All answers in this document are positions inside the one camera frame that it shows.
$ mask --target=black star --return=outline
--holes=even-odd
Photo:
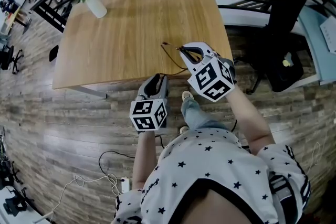
[[[158,213],[163,214],[164,212],[165,212],[164,207],[162,207],[162,208],[159,207],[159,212]]]
[[[182,167],[183,168],[183,165],[185,165],[184,162],[178,163],[178,167]]]
[[[237,188],[239,189],[239,187],[241,186],[241,184],[239,183],[239,181],[237,183],[234,183],[235,187],[234,188]]]

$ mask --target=wooden floor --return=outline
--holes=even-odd
[[[18,65],[20,73],[0,71],[0,125],[4,127],[7,153],[20,169],[18,175],[25,182],[29,197],[45,214],[57,204],[62,188],[75,174],[90,180],[103,175],[98,166],[102,152],[117,150],[134,156],[137,134],[128,114],[142,81],[94,86],[107,93],[106,100],[71,90],[52,90],[55,63],[49,62],[49,51],[59,44],[61,33],[38,16],[33,16],[25,35],[22,31],[20,25],[14,26],[10,42],[15,52],[22,49],[25,54]],[[228,35],[234,57],[242,55],[251,45],[248,34],[228,30]],[[313,73],[307,54],[301,56],[305,72]],[[237,74],[242,89],[253,85],[256,76],[250,66],[237,65]],[[164,145],[174,139],[178,128],[184,125],[180,113],[181,94],[190,89],[185,78],[170,79],[170,86],[167,128],[160,130]],[[335,174],[336,84],[312,84],[274,93],[264,81],[249,98],[269,122],[276,141],[293,147],[306,172],[315,144],[318,142],[321,150],[324,149],[320,161],[309,173],[312,196],[306,212],[314,211],[328,180]],[[214,118],[229,128],[233,126],[235,118],[225,98],[217,103],[198,96],[195,99]],[[235,133],[242,140],[239,126]],[[156,145],[159,154],[162,149],[158,138]],[[132,165],[132,159],[113,153],[102,158],[103,168],[119,178],[131,177]],[[101,180],[85,184],[84,188],[70,185],[53,220],[59,224],[110,223],[113,214],[111,185]]]

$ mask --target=person's right arm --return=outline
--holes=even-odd
[[[267,122],[237,85],[226,96],[226,99],[231,106],[239,128],[244,134],[252,154],[257,155],[259,150],[264,146],[275,144]]]

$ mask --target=jeans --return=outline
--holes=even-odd
[[[201,128],[219,128],[227,130],[223,124],[212,119],[211,115],[208,113],[205,113],[200,108],[200,105],[190,97],[184,99],[181,106],[181,112],[183,114],[185,123],[191,130]]]

